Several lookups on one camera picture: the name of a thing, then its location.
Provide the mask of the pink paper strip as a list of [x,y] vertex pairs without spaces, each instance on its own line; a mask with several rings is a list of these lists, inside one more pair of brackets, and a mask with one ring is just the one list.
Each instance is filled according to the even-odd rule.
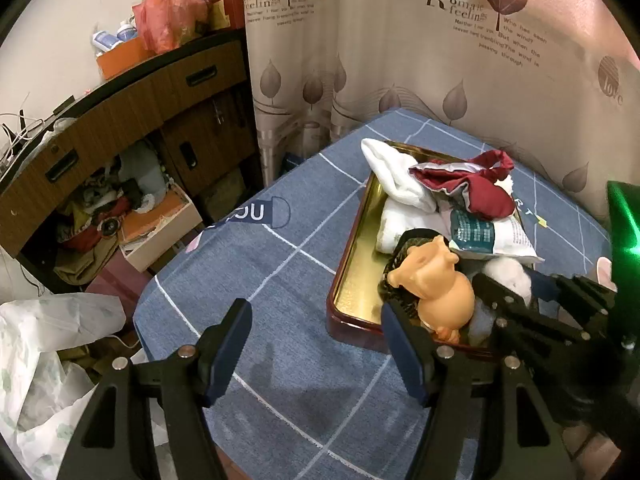
[[203,236],[203,232],[199,232],[198,235],[196,237],[194,237],[193,240],[190,241],[188,246],[186,246],[186,253],[187,254],[189,252],[194,252],[194,250],[196,248],[198,248],[198,246],[200,246],[200,243],[201,243],[201,240],[202,240],[202,236]]

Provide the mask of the white blue bottle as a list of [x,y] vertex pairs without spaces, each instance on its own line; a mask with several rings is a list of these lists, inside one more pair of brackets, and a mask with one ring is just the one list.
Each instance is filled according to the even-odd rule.
[[106,30],[98,30],[91,36],[92,44],[103,53],[110,52],[122,44],[122,40],[107,32]]

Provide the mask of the brown wooden cabinet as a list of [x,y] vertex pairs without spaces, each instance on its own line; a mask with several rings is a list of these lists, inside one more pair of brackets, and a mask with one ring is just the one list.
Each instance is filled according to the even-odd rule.
[[52,292],[71,287],[53,271],[44,228],[82,182],[126,148],[148,140],[201,214],[215,185],[240,170],[244,198],[264,186],[246,33],[218,32],[151,58],[62,110],[71,123],[41,134],[1,179],[1,246]]

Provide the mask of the pink ceramic mug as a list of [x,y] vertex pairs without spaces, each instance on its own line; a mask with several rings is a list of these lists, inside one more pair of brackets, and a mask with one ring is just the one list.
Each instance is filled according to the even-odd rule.
[[606,257],[599,257],[592,270],[594,280],[601,286],[616,292],[617,286],[612,278],[612,261]]

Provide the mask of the white fluffy plush with black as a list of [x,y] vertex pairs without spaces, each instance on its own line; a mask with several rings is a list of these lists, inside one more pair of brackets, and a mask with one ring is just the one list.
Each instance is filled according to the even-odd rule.
[[530,306],[533,297],[532,280],[518,260],[510,257],[491,259],[484,265],[483,273],[520,296],[526,307]]

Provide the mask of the red and gold tin box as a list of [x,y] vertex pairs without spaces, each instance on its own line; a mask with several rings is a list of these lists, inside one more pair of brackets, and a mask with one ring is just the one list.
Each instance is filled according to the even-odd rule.
[[[450,156],[419,150],[414,146],[385,142],[393,148],[411,155],[417,162],[429,162],[441,160],[442,162],[463,162]],[[512,179],[498,182],[498,185],[508,191],[512,196]],[[437,210],[450,227],[450,214],[454,209],[465,210],[455,200],[450,200],[446,195],[433,194],[437,203]],[[348,325],[358,328],[360,336],[345,336],[340,331],[331,327],[330,334],[341,341],[356,346],[386,351],[387,344],[384,340],[381,327],[381,312],[383,300],[378,293],[378,283],[381,281],[384,268],[392,254],[382,254],[375,249],[376,234],[380,227],[381,214],[388,196],[378,182],[378,178],[371,171],[370,179],[363,197],[357,218],[352,228],[347,243],[343,260],[338,268],[337,276],[332,285],[328,298],[328,307],[332,314]],[[463,273],[469,281],[474,274],[483,272],[484,265],[489,260],[462,259],[459,255],[456,270]],[[494,324],[495,311],[483,306],[475,297],[474,313],[471,321],[460,330],[460,342],[452,344],[461,348],[480,348],[487,344]],[[425,328],[420,318],[412,320],[413,324]]]

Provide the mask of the teal and white snack packet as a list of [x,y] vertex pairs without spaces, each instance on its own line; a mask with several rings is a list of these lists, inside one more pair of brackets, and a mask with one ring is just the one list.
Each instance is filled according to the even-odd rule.
[[515,214],[485,221],[465,210],[450,214],[449,249],[462,259],[489,260],[509,257],[521,264],[543,262]]

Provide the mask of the dark patterned brown sock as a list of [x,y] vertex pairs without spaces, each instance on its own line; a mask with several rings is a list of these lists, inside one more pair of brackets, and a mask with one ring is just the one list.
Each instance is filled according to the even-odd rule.
[[404,233],[386,263],[378,293],[384,304],[397,304],[412,320],[420,301],[435,300],[451,284],[454,263],[446,237],[431,229]]

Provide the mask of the orange rubber pig toy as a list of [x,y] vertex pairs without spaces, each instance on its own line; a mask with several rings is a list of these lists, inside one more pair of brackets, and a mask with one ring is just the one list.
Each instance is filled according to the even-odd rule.
[[386,283],[402,287],[418,298],[418,317],[444,344],[458,344],[460,330],[471,321],[475,295],[471,282],[456,270],[459,262],[442,235],[420,246],[411,246],[397,269],[387,273]]

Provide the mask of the blue checked tablecloth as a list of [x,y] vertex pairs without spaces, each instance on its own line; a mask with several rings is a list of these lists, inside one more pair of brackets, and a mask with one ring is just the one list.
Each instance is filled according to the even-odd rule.
[[253,326],[227,393],[211,408],[213,439],[253,479],[400,479],[427,412],[389,356],[326,331],[326,297],[352,229],[369,166],[365,138],[472,158],[482,140],[408,110],[392,110],[307,159],[258,195],[271,224],[207,229],[156,274],[134,326],[153,360],[197,341],[232,301]]

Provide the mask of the red satin pouch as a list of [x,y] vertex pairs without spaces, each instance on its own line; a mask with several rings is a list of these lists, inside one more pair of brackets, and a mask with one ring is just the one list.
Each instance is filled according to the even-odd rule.
[[483,220],[500,220],[514,213],[511,194],[498,185],[514,169],[505,151],[490,150],[463,162],[430,160],[409,169],[433,194],[446,195],[470,214]]

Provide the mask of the red box on cabinet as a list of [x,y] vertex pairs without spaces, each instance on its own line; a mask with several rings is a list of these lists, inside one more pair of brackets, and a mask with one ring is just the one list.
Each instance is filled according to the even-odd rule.
[[243,0],[217,0],[209,12],[209,25],[218,30],[237,30],[245,27]]

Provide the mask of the white plastic bag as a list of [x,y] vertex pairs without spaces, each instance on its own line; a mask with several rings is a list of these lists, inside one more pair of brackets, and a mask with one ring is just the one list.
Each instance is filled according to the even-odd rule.
[[94,390],[58,356],[119,332],[116,296],[75,292],[1,305],[1,437],[29,479],[54,479]]

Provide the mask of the white long sock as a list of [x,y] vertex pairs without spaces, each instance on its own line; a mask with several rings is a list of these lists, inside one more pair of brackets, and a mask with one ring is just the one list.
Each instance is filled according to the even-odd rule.
[[404,233],[414,229],[431,229],[446,238],[450,237],[450,227],[439,211],[425,212],[387,197],[376,234],[375,249],[382,254],[392,254]]

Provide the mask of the navy love you face mask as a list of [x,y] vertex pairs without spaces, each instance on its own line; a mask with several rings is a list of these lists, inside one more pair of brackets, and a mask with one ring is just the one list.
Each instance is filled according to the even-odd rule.
[[260,224],[261,226],[268,226],[270,229],[278,230],[287,226],[291,218],[292,208],[284,197],[272,196],[266,200],[255,198],[245,205],[235,208],[228,216],[215,221],[208,228],[215,229],[217,226],[235,222]]

